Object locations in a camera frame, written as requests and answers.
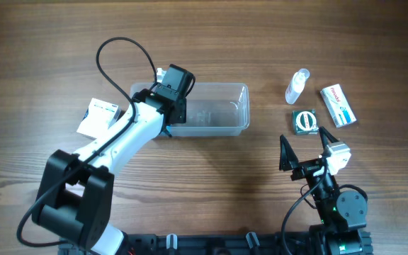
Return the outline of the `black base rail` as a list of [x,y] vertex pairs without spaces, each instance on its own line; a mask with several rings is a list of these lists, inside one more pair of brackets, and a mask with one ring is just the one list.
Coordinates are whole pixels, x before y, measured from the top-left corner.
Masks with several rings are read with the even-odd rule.
[[[370,232],[317,234],[289,232],[285,237],[291,254],[368,254],[374,249]],[[167,238],[155,234],[130,234],[119,254],[285,254],[281,234],[196,235]]]

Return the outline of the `white spray bottle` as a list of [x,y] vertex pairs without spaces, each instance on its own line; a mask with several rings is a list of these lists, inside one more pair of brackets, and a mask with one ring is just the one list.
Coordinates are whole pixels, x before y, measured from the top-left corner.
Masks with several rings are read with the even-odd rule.
[[290,83],[285,91],[285,100],[292,105],[296,102],[300,94],[303,92],[306,81],[310,77],[308,69],[300,69],[294,73]]

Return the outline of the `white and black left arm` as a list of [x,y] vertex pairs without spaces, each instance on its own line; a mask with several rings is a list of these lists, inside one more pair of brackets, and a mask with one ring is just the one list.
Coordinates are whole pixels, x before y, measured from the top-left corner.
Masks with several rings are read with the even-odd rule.
[[126,113],[101,137],[73,154],[53,153],[45,165],[32,221],[61,243],[91,254],[129,254],[128,236],[109,223],[115,177],[167,126],[186,121],[194,75],[170,65],[154,89],[135,93]]

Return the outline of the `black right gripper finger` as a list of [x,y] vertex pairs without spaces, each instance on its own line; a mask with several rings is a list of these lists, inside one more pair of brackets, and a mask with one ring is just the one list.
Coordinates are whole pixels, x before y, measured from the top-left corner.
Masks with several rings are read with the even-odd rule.
[[319,127],[319,136],[323,148],[331,143],[339,142],[339,140],[335,138],[335,136],[333,136],[324,126]]
[[279,169],[282,171],[290,171],[298,168],[298,158],[285,135],[280,136],[280,145]]

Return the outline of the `white medicine carton box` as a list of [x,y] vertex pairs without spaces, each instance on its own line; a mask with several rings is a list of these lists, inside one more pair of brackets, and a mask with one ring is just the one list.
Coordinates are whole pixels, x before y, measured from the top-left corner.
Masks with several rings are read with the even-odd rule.
[[118,105],[92,98],[77,132],[94,139],[99,138],[117,121],[120,112]]

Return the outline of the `white red toothpaste box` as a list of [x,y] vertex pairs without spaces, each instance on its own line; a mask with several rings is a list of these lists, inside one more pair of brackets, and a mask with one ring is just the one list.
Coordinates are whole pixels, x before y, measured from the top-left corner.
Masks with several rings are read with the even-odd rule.
[[320,93],[337,128],[357,121],[340,84],[323,88]]

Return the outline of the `green round-logo carton box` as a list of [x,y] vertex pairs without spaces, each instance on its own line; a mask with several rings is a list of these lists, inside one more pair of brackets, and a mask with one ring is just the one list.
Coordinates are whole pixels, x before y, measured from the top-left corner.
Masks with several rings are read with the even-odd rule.
[[315,109],[294,110],[292,124],[295,135],[315,135],[319,132]]

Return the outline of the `clear plastic container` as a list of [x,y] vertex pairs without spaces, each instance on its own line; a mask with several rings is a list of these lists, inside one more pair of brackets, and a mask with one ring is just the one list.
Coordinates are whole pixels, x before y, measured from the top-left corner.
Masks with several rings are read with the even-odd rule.
[[171,125],[174,137],[238,136],[249,126],[246,84],[197,83],[186,100],[186,123]]

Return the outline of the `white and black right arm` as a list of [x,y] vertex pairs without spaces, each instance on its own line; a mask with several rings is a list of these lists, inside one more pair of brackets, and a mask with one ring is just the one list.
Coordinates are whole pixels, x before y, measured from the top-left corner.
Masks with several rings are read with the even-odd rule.
[[367,226],[367,193],[352,184],[339,185],[336,174],[346,167],[351,158],[349,146],[329,131],[319,128],[323,152],[308,161],[299,161],[285,135],[280,136],[279,169],[289,171],[292,181],[306,180],[308,190],[287,211],[281,223],[280,245],[284,254],[296,254],[294,239],[286,234],[286,225],[293,211],[311,197],[313,208],[321,223],[310,226],[305,247],[308,254],[369,254],[372,251],[370,235],[362,229]]

